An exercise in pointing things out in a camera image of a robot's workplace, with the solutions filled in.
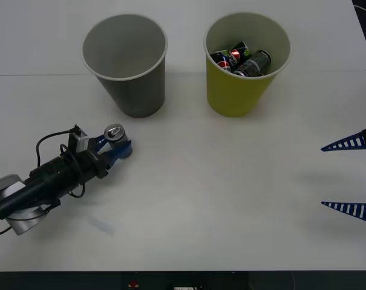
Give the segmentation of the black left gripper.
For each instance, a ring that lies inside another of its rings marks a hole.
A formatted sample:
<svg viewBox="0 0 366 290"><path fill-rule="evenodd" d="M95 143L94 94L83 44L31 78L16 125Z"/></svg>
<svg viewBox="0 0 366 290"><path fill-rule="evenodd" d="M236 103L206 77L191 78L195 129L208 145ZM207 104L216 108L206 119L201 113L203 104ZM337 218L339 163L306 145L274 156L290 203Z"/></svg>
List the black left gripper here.
<svg viewBox="0 0 366 290"><path fill-rule="evenodd" d="M90 138L88 149L99 152L108 140L104 135ZM96 156L86 150L76 153L69 148L61 148L60 155L47 163L36 167L26 179L27 196L33 202L55 202L61 197L73 194L77 186L82 187L81 198L85 193L85 184L93 178L102 179L108 174L108 169L118 160L123 160L132 154L131 140L120 147L105 152L105 156Z"/></svg>

